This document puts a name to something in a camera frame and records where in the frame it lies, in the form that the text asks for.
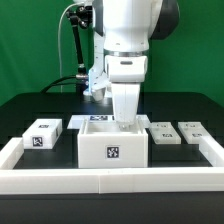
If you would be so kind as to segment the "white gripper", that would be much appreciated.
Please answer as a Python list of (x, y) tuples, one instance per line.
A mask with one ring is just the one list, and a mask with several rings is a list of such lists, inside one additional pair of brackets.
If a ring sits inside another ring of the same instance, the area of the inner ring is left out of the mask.
[(113, 114), (121, 130), (136, 120), (140, 86), (147, 73), (148, 58), (105, 57), (105, 70), (111, 83)]

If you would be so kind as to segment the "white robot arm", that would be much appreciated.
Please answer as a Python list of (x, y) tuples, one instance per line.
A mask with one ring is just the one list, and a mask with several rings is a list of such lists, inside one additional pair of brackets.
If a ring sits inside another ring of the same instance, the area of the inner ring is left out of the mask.
[(82, 24), (94, 32), (88, 95), (112, 99), (119, 126), (135, 123), (140, 85), (148, 70), (149, 42), (167, 38), (179, 23), (177, 0), (73, 0)]

